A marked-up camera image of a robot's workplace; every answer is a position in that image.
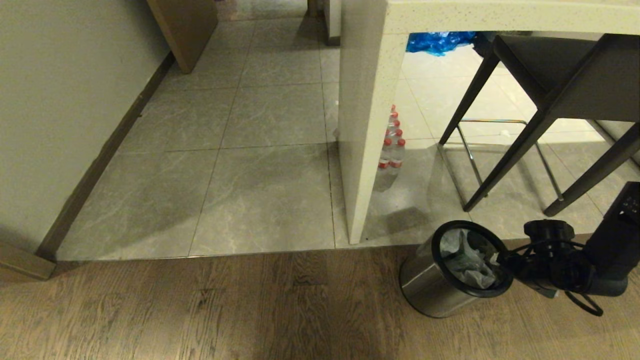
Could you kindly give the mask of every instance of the black bar stool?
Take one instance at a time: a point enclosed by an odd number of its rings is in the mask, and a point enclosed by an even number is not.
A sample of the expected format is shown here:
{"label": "black bar stool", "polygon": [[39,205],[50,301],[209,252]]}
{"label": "black bar stool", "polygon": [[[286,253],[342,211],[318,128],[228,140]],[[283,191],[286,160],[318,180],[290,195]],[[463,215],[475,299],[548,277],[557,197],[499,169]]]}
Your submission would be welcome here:
{"label": "black bar stool", "polygon": [[597,42],[499,35],[440,139],[444,145],[502,61],[538,108],[482,182],[465,211],[502,179],[558,118],[635,124],[545,211],[554,216],[640,150],[640,37],[603,35]]}

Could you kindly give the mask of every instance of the stainless steel trash can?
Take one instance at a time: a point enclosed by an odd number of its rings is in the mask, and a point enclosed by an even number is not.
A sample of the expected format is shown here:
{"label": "stainless steel trash can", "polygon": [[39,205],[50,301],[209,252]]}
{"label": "stainless steel trash can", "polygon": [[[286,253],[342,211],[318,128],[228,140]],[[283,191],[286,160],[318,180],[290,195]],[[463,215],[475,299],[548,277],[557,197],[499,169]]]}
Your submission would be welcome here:
{"label": "stainless steel trash can", "polygon": [[440,226],[400,268],[404,297],[417,311],[434,318],[451,316],[474,301],[501,295],[513,282],[513,276],[507,272],[503,272],[500,279],[487,289],[475,288],[458,280],[446,267],[440,252],[442,236],[453,229],[468,229],[481,235],[496,251],[507,250],[496,235],[473,222],[457,220]]}

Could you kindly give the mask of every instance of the plastic trash bag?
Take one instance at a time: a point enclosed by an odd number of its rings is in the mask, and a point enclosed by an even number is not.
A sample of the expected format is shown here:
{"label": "plastic trash bag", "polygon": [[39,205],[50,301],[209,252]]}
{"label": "plastic trash bag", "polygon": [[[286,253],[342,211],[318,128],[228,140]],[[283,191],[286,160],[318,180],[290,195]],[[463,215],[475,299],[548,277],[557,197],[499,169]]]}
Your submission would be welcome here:
{"label": "plastic trash bag", "polygon": [[471,44],[475,31],[444,31],[440,33],[412,33],[406,50],[409,53],[426,51],[435,56],[444,56],[458,46]]}
{"label": "plastic trash bag", "polygon": [[475,233],[469,235],[468,229],[449,230],[440,239],[440,254],[445,266],[458,280],[475,288],[487,289],[497,280],[487,265],[495,253],[488,240]]}

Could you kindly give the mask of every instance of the blue plastic bag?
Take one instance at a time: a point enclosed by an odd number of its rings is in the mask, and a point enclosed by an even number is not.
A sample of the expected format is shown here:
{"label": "blue plastic bag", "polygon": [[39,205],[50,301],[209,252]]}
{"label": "blue plastic bag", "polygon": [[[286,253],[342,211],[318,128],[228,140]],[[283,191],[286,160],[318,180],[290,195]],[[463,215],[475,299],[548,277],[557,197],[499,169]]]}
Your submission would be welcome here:
{"label": "blue plastic bag", "polygon": [[435,56],[444,56],[458,46],[471,44],[475,31],[444,31],[441,33],[412,33],[406,50],[409,53],[426,51]]}

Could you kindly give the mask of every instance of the speckled quartz countertop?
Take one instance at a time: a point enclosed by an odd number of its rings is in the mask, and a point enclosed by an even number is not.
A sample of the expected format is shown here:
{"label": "speckled quartz countertop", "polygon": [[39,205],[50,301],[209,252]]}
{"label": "speckled quartz countertop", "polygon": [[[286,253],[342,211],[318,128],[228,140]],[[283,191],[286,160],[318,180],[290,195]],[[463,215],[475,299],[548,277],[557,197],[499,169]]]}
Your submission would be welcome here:
{"label": "speckled quartz countertop", "polygon": [[465,29],[640,34],[640,0],[387,0],[384,34]]}

